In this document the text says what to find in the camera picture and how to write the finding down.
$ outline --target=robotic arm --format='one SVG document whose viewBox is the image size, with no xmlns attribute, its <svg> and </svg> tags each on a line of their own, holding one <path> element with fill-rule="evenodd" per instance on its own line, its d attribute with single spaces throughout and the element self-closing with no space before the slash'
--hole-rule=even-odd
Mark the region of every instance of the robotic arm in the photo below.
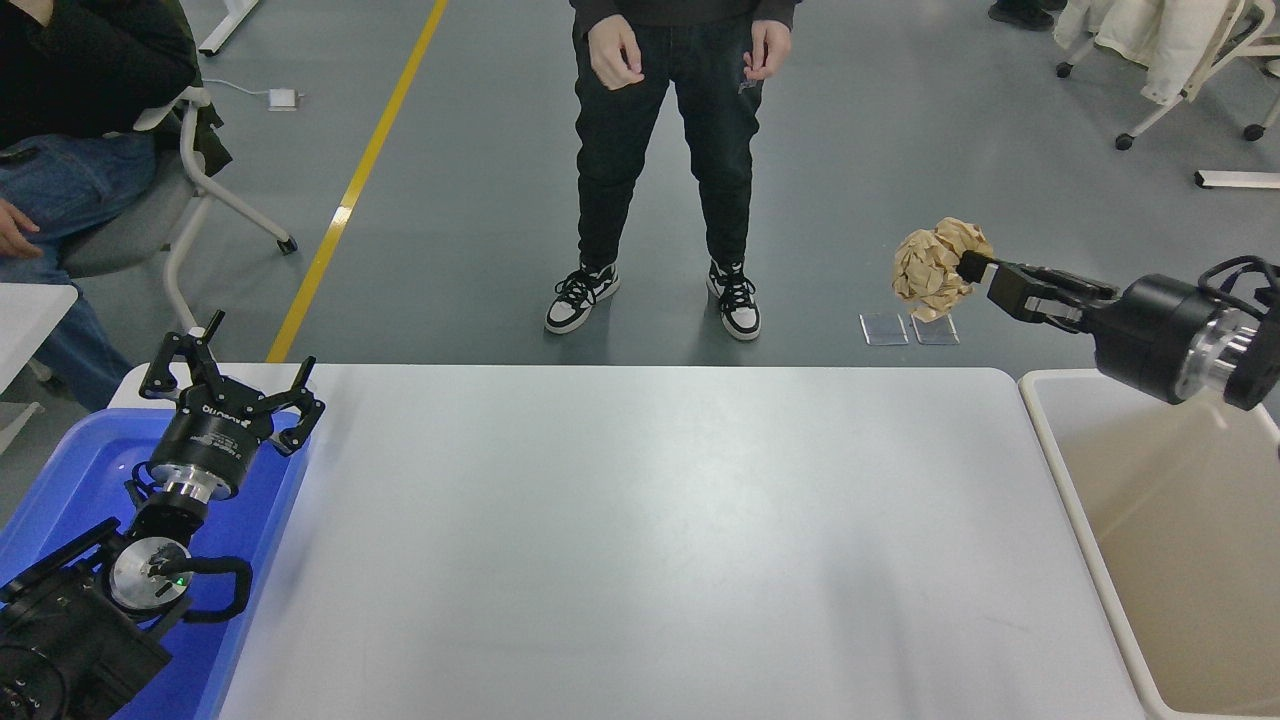
<svg viewBox="0 0 1280 720">
<path fill-rule="evenodd" d="M 324 411 L 307 389 L 307 357 L 289 389 L 266 396 L 219 373 L 207 331 L 165 337 L 143 397 L 177 404 L 150 460 L 125 489 L 129 528 L 109 518 L 0 588 L 0 720 L 100 720 L 133 700 L 169 664 L 160 638 L 179 621 L 225 623 L 248 603 L 252 568 L 239 557 L 192 557 L 209 503 L 234 497 L 259 447 L 300 450 Z M 182 357 L 192 384 L 179 391 L 169 364 Z M 273 415 L 296 407 L 298 423 Z M 146 466 L 152 482 L 140 473 Z M 202 574 L 233 574 L 221 610 L 193 610 L 187 588 Z"/>
<path fill-rule="evenodd" d="M 1251 410 L 1280 378 L 1280 268 L 1261 258 L 1220 263 L 1194 286 L 1144 275 L 1124 292 L 974 251 L 960 258 L 956 272 L 989 284 L 987 297 L 1016 320 L 1092 334 L 1103 375 L 1169 404 L 1211 388 Z M 1262 279 L 1254 302 L 1233 293 L 1249 275 Z"/>
</svg>

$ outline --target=blue plastic bin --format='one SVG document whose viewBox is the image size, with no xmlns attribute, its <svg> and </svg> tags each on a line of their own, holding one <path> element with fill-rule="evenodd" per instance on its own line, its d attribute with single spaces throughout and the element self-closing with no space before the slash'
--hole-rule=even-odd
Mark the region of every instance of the blue plastic bin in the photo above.
<svg viewBox="0 0 1280 720">
<path fill-rule="evenodd" d="M 292 415 L 278 416 L 278 421 Z M 168 410 L 102 410 L 81 420 L 58 445 L 13 519 L 0 532 L 0 583 L 97 523 L 114 516 L 123 532 L 134 509 L 124 483 L 147 460 L 173 419 Z M 210 503 L 209 519 L 191 552 L 234 555 L 253 566 L 248 607 L 229 623 L 178 624 L 161 644 L 173 661 L 129 705 L 124 720 L 211 720 L 218 716 L 232 670 L 257 607 L 257 588 L 270 570 L 284 521 L 293 507 L 307 450 L 282 457 L 262 447 L 241 492 Z M 196 577 L 193 607 L 216 610 L 232 597 L 230 577 Z"/>
</svg>

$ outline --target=white cloth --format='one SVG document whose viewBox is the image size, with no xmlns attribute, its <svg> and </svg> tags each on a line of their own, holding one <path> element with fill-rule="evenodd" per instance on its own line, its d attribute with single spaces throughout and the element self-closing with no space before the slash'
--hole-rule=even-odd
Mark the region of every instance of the white cloth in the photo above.
<svg viewBox="0 0 1280 720">
<path fill-rule="evenodd" d="M 1147 68 L 1142 95 L 1160 105 L 1180 92 L 1194 100 L 1197 69 L 1211 64 L 1225 24 L 1242 0 L 1069 0 L 1053 38 L 1070 49 L 1085 33 L 1093 41 Z"/>
</svg>

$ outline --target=black pants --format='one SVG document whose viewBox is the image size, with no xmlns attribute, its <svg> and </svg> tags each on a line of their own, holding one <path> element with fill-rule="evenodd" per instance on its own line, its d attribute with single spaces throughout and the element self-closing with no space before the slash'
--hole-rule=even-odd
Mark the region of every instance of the black pants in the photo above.
<svg viewBox="0 0 1280 720">
<path fill-rule="evenodd" d="M 751 204 L 750 145 L 760 128 L 755 119 L 760 86 L 744 87 L 742 74 L 742 54 L 751 50 L 751 18 L 634 29 L 645 79 L 616 91 L 595 77 L 586 40 L 573 33 L 582 140 L 579 259 L 591 268 L 617 259 L 645 149 L 667 86 L 675 83 L 707 220 L 707 250 L 721 265 L 740 263 Z"/>
</svg>

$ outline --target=yellow floor line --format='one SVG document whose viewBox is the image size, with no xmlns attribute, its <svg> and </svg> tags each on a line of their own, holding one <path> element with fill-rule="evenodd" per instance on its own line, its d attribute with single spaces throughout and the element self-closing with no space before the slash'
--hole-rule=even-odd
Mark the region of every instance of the yellow floor line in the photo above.
<svg viewBox="0 0 1280 720">
<path fill-rule="evenodd" d="M 408 88 L 413 85 L 417 69 L 422 64 L 426 46 L 431 44 L 431 37 L 435 36 L 435 28 L 440 24 L 440 17 L 444 15 L 444 8 L 448 4 L 449 0 L 435 0 L 431 17 L 426 19 L 426 27 L 422 28 L 422 35 L 419 36 L 417 45 L 413 46 L 413 54 L 410 55 L 408 61 L 404 64 L 404 70 L 401 73 L 399 82 L 396 83 L 392 99 L 387 101 L 387 108 L 378 122 L 378 128 L 374 129 L 374 137 L 369 140 L 369 146 L 365 147 L 365 154 L 356 167 L 356 174 L 352 176 L 351 183 L 347 186 L 347 192 L 342 196 L 342 204 L 338 205 L 338 209 L 333 214 L 333 220 L 329 222 L 329 229 L 320 242 L 320 250 L 316 251 L 315 259 L 311 260 L 307 277 L 302 279 L 302 287 L 298 288 L 298 293 L 293 297 L 293 305 L 284 316 L 284 323 L 280 324 L 279 332 L 275 334 L 275 342 L 271 343 L 271 350 L 266 355 L 268 363 L 283 363 L 289 354 L 289 348 L 293 347 L 293 341 L 298 336 L 298 328 L 302 327 L 302 320 L 307 316 L 307 310 L 311 309 L 311 301 L 320 287 L 320 281 L 324 279 L 325 270 L 329 269 L 329 260 L 333 259 L 338 241 L 342 240 L 342 233 L 347 229 L 347 222 L 351 220 L 351 214 L 356 210 L 360 193 L 365 191 L 365 183 L 369 181 L 369 176 L 378 163 L 378 156 L 383 151 L 383 145 L 387 142 L 387 136 L 390 133 L 392 126 L 396 124 L 396 117 L 399 115 L 404 96 L 408 95 Z"/>
</svg>

